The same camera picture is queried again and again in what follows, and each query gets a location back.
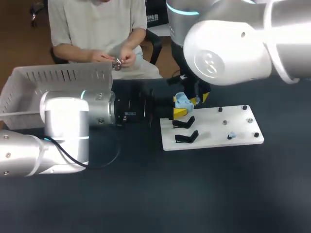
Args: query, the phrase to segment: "silver metal housing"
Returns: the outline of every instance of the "silver metal housing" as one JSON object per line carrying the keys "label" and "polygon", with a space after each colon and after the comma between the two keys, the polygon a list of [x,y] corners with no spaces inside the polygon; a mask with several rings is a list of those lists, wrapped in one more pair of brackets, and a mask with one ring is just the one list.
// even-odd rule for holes
{"label": "silver metal housing", "polygon": [[87,101],[89,106],[88,123],[91,127],[115,123],[114,102],[112,91],[50,91],[43,95],[40,103],[40,114],[43,122],[44,106],[47,100],[57,97],[72,97]]}

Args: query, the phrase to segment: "small blue part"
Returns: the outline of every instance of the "small blue part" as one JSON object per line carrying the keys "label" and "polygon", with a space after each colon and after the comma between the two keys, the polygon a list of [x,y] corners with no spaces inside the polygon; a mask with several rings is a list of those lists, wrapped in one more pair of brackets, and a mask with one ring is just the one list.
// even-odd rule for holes
{"label": "small blue part", "polygon": [[166,5],[167,5],[167,8],[169,8],[171,11],[179,15],[183,15],[183,16],[198,16],[199,15],[199,12],[197,11],[180,11],[175,8],[172,8],[168,3],[166,3]]}
{"label": "small blue part", "polygon": [[229,137],[236,138],[237,135],[236,135],[234,132],[231,132],[231,133],[229,134]]}
{"label": "small blue part", "polygon": [[177,93],[175,98],[175,108],[186,108],[188,113],[194,110],[194,104],[187,98],[184,92]]}
{"label": "small blue part", "polygon": [[81,99],[83,100],[83,97],[84,97],[84,94],[86,93],[86,91],[83,91],[82,93],[81,93]]}

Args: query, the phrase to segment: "dark table surface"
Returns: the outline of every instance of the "dark table surface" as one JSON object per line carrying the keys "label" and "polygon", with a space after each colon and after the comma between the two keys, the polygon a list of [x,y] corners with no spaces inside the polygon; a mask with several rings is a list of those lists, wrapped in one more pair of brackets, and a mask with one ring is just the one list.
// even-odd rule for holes
{"label": "dark table surface", "polygon": [[[130,85],[114,83],[116,93]],[[172,95],[164,80],[146,83]],[[159,123],[91,131],[106,169],[0,180],[0,230],[23,233],[309,233],[311,82],[212,87],[207,106],[249,104],[259,146],[164,152]]]}

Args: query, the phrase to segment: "black chair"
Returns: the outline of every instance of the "black chair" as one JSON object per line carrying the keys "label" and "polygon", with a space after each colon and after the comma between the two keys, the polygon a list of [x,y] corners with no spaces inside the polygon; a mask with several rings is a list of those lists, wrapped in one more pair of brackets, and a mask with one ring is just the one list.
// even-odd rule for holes
{"label": "black chair", "polygon": [[[48,13],[48,0],[43,0],[42,2],[35,3],[30,8],[30,14],[33,16],[33,19],[32,19],[33,27],[37,26],[37,23],[36,23],[37,14],[39,14],[43,10],[45,10]],[[147,32],[146,38],[152,43],[152,46],[153,46],[153,53],[151,55],[150,63],[155,65],[162,50],[162,41],[159,36],[152,33],[148,29],[146,32]],[[52,48],[50,49],[50,53],[55,64],[67,64],[68,63],[68,61],[56,57]]]}

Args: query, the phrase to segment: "black clamp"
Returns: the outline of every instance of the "black clamp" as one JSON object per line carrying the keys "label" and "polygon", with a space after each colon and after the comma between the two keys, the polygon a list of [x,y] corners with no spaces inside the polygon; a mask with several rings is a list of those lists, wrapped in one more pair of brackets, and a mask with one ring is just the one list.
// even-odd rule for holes
{"label": "black clamp", "polygon": [[188,122],[173,120],[173,126],[174,126],[174,129],[178,129],[178,128],[190,129],[190,127],[193,125],[194,122],[195,122],[195,117],[192,116],[190,117]]}
{"label": "black clamp", "polygon": [[197,137],[199,136],[199,132],[196,130],[190,137],[184,135],[175,135],[176,143],[193,143]]}

